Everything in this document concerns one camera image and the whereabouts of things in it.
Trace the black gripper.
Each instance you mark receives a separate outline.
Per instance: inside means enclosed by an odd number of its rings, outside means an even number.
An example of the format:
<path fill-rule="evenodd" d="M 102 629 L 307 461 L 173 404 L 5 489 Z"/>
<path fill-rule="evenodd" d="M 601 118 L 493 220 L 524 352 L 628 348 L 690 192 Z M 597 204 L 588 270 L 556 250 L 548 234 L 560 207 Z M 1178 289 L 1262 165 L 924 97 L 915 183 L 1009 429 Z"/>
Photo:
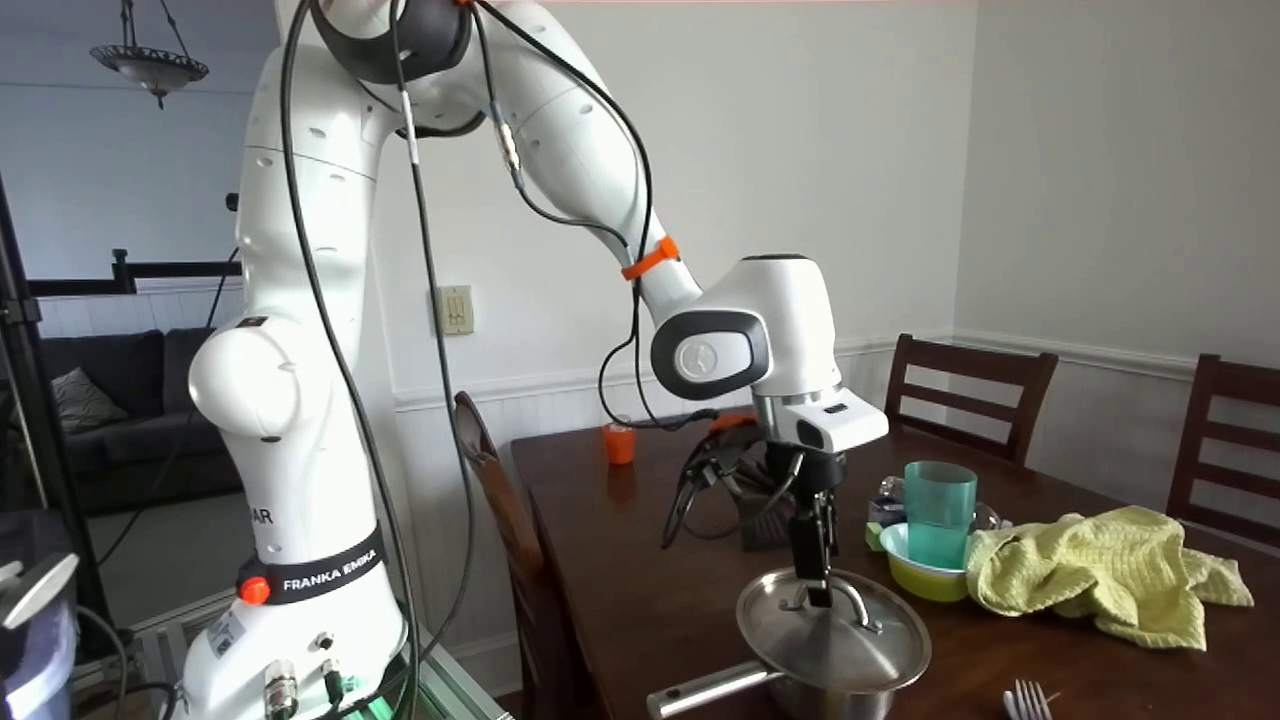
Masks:
<path fill-rule="evenodd" d="M 791 549 L 797 575 L 818 580 L 818 587 L 832 587 L 835 489 L 844 479 L 844 461 L 832 452 L 771 442 L 769 475 L 791 498 L 788 549 Z"/>

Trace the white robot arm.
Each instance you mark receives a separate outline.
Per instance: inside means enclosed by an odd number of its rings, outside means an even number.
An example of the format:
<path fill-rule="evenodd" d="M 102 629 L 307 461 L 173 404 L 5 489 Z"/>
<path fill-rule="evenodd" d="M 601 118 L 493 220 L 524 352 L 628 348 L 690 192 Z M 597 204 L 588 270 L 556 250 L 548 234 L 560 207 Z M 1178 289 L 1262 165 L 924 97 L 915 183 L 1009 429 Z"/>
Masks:
<path fill-rule="evenodd" d="M 294 0 L 245 125 L 245 313 L 189 368 L 189 396 L 240 470 L 253 555 L 182 655 L 182 720 L 349 713 L 414 647 L 354 390 L 408 348 L 367 279 L 375 192 L 390 142 L 476 125 L 500 133 L 534 211 L 617 258 L 654 321 L 650 370 L 672 396 L 742 390 L 762 439 L 801 466 L 888 430 L 835 368 L 813 258 L 742 255 L 713 289 L 690 279 L 637 129 L 538 0 Z"/>

